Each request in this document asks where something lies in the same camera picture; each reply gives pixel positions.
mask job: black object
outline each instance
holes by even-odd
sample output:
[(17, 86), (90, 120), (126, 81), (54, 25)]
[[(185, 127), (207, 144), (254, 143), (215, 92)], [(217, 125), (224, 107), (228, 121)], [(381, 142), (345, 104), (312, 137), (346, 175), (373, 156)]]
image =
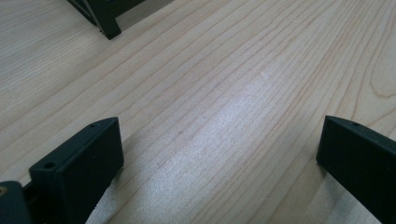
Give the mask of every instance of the black object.
[(97, 25), (102, 33), (112, 39), (121, 33), (116, 17), (144, 0), (67, 0), (88, 21)]
[(317, 161), (379, 221), (396, 223), (396, 142), (327, 116)]
[(117, 118), (92, 123), (30, 169), (0, 183), (0, 223), (85, 223), (123, 165)]

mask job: mounting hole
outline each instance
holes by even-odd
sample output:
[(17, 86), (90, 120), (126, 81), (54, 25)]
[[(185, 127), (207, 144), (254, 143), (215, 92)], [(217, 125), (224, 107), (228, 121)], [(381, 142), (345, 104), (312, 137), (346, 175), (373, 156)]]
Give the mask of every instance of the mounting hole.
[(45, 168), (45, 169), (52, 169), (52, 168), (55, 167), (55, 166), (56, 166), (56, 163), (53, 162), (53, 161), (49, 161), (49, 162), (47, 162), (46, 164), (44, 164), (44, 168)]
[(3, 194), (5, 194), (7, 191), (6, 187), (0, 186), (0, 196), (2, 196)]

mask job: light wood surface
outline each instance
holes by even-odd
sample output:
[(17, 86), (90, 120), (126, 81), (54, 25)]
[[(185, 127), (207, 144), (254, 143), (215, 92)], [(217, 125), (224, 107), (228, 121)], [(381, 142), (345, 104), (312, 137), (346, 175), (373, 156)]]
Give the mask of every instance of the light wood surface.
[(3, 0), (0, 180), (117, 116), (125, 166), (88, 223), (377, 223), (315, 156), (325, 115), (396, 139), (395, 19), (394, 0), (148, 0), (109, 41), (67, 1)]

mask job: wood grain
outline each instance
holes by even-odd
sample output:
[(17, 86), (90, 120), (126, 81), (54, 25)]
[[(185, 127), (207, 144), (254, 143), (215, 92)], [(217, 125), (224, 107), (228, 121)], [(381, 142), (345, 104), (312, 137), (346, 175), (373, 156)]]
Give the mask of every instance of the wood grain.
[(396, 1), (160, 2), (111, 41), (66, 1), (0, 2), (0, 180), (117, 116), (88, 223), (377, 223), (315, 156), (325, 115), (396, 139)]

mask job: black plastic part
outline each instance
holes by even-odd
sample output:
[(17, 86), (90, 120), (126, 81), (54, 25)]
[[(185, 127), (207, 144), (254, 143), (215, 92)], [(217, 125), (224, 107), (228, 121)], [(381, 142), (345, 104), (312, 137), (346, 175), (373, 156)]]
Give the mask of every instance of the black plastic part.
[(96, 24), (108, 38), (121, 33), (116, 17), (144, 0), (68, 0), (88, 21)]
[(123, 165), (117, 118), (92, 123), (30, 169), (0, 183), (0, 223), (85, 223)]
[(0, 183), (0, 223), (33, 223), (21, 184), (16, 181)]
[(327, 116), (317, 161), (379, 221), (396, 223), (396, 142)]

